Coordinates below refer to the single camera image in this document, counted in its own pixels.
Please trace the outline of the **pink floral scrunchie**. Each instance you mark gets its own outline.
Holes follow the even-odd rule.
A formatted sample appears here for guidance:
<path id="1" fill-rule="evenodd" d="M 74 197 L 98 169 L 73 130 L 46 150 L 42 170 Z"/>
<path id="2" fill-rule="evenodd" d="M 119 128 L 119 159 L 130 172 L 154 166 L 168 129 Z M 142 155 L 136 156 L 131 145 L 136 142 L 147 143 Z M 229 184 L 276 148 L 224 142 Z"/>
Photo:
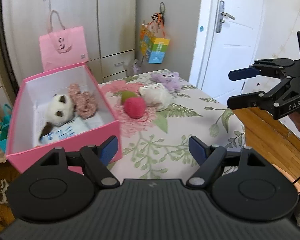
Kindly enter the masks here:
<path id="1" fill-rule="evenodd" d="M 92 94 L 88 91 L 81 92 L 77 83 L 72 83 L 68 87 L 68 94 L 78 116 L 85 120 L 95 115 L 98 104 Z"/>

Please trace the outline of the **white brown plush cat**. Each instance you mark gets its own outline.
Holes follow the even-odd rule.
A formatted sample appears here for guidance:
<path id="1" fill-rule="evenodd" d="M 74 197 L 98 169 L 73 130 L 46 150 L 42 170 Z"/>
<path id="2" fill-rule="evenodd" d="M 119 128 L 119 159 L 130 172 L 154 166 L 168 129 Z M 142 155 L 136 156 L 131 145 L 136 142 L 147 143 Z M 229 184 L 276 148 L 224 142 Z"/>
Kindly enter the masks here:
<path id="1" fill-rule="evenodd" d="M 75 116 L 74 103 L 66 94 L 55 94 L 48 104 L 45 120 L 39 140 L 48 135 L 54 127 L 61 127 L 70 122 Z"/>

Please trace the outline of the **pink fuzzy strawberry plush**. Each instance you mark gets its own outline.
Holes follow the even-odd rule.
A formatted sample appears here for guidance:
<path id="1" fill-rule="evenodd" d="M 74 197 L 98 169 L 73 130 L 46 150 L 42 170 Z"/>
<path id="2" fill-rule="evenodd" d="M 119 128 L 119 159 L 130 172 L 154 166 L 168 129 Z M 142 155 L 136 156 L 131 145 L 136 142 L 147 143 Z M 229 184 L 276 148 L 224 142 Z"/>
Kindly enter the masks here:
<path id="1" fill-rule="evenodd" d="M 131 97 L 125 101 L 123 109 L 130 118 L 139 119 L 145 113 L 146 103 L 142 97 Z"/>

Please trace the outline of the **green sponge egg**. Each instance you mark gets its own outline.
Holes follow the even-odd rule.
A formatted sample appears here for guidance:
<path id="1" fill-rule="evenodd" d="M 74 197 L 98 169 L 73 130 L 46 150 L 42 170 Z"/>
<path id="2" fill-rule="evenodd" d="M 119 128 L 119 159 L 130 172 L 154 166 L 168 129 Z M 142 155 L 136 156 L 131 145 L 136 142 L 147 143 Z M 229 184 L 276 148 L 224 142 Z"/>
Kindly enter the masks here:
<path id="1" fill-rule="evenodd" d="M 133 91 L 129 91 L 129 90 L 121 91 L 121 104 L 124 105 L 127 99 L 135 98 L 135 97 L 138 97 L 138 95 Z"/>

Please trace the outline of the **purple plush doll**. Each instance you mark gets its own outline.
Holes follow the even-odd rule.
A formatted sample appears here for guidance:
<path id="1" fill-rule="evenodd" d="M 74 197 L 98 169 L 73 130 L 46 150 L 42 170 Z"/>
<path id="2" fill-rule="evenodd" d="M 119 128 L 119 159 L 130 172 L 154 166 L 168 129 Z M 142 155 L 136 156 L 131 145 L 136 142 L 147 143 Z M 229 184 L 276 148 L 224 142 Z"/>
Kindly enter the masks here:
<path id="1" fill-rule="evenodd" d="M 179 93 L 181 91 L 181 83 L 179 73 L 152 73 L 151 80 L 157 83 L 162 83 L 170 93 Z"/>

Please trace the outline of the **floral tablecloth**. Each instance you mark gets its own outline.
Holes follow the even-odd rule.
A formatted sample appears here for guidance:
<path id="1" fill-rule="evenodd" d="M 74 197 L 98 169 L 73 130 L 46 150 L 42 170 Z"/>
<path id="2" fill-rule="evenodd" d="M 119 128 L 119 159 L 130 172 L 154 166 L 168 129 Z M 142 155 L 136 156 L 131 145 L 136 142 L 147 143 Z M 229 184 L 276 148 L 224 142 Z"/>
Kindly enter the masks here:
<path id="1" fill-rule="evenodd" d="M 122 158 L 109 165 L 119 179 L 173 179 L 186 181 L 198 164 L 189 152 L 189 137 L 231 151 L 245 145 L 245 131 L 232 110 L 181 80 L 181 91 L 172 94 L 164 111 L 149 108 L 140 121 L 131 119 L 121 105 L 121 94 L 138 92 L 152 84 L 150 73 L 125 77 L 100 85 L 121 125 Z"/>

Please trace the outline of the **pink storage box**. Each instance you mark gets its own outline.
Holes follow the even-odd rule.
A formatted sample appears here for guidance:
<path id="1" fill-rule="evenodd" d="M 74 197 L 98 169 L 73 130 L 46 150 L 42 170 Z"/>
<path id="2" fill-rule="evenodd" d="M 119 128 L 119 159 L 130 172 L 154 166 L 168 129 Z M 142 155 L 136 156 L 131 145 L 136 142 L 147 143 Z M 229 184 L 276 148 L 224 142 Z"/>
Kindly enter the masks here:
<path id="1" fill-rule="evenodd" d="M 76 83 L 97 101 L 95 115 L 86 120 L 76 116 L 72 123 L 53 130 L 43 138 L 45 113 L 55 94 L 67 94 Z M 23 80 L 13 106 L 8 130 L 6 157 L 21 173 L 56 146 L 77 151 L 86 145 L 100 145 L 110 136 L 121 137 L 120 122 L 86 64 L 73 64 Z"/>

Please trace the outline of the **white door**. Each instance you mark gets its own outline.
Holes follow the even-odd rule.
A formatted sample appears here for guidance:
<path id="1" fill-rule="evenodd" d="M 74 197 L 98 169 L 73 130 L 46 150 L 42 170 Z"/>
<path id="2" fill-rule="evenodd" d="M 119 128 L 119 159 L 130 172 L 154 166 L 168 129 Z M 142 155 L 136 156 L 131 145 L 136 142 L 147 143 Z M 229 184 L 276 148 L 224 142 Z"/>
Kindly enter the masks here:
<path id="1" fill-rule="evenodd" d="M 224 18 L 216 33 L 219 2 L 235 20 Z M 245 81 L 230 81 L 228 74 L 254 61 L 260 39 L 264 0 L 201 0 L 196 44 L 189 83 L 225 104 L 241 94 Z"/>

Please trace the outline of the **teal plastic bag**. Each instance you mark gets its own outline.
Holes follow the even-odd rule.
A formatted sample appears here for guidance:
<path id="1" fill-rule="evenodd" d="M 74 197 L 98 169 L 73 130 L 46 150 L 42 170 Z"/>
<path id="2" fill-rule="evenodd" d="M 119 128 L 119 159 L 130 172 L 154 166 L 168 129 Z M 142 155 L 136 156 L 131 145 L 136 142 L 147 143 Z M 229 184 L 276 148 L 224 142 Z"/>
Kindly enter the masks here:
<path id="1" fill-rule="evenodd" d="M 2 119 L 2 122 L 0 122 L 0 149 L 5 153 L 8 138 L 8 129 L 12 116 L 12 108 L 8 104 L 4 104 L 3 111 L 4 117 Z"/>

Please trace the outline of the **pair of shoes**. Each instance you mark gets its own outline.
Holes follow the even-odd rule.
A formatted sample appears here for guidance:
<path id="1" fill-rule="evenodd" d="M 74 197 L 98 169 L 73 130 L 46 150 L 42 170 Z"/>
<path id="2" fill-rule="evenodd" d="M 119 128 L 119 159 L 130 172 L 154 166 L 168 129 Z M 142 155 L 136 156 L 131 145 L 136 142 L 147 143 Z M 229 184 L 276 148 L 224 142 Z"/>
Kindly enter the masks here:
<path id="1" fill-rule="evenodd" d="M 0 204 L 7 204 L 7 195 L 6 191 L 8 190 L 9 183 L 6 179 L 0 181 Z"/>

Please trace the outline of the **pink tote bag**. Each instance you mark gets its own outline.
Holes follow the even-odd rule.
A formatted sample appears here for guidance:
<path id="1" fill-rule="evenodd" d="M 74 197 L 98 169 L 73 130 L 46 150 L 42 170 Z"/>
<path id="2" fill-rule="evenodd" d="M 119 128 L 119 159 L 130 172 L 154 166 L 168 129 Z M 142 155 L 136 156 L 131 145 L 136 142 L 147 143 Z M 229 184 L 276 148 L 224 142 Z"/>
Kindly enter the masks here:
<path id="1" fill-rule="evenodd" d="M 53 31 L 52 16 L 57 15 L 61 30 Z M 89 61 L 84 28 L 66 28 L 57 11 L 49 14 L 47 34 L 39 37 L 42 66 L 45 72 Z"/>

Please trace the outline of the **colourful paper gift bag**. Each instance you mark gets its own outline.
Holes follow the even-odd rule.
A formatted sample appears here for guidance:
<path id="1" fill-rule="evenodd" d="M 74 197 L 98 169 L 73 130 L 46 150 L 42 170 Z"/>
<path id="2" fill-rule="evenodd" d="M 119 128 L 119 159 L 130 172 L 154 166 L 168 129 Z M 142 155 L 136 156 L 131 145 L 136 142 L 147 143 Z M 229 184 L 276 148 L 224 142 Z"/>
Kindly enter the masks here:
<path id="1" fill-rule="evenodd" d="M 140 50 L 149 64 L 161 64 L 170 44 L 164 28 L 143 24 L 140 29 Z"/>

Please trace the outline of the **grey wardrobe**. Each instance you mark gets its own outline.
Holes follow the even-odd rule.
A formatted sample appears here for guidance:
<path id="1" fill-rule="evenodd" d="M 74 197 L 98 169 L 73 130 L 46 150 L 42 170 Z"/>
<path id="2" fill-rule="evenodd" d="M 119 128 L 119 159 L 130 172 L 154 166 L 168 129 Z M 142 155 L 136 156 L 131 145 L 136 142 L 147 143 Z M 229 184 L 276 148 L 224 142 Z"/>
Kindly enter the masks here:
<path id="1" fill-rule="evenodd" d="M 96 79 L 120 75 L 142 57 L 139 31 L 164 9 L 170 39 L 161 64 L 143 70 L 169 69 L 188 80 L 194 56 L 201 0 L 1 0 L 1 13 L 11 73 L 17 83 L 43 71 L 39 38 L 52 21 L 55 31 L 83 27 L 88 64 Z"/>

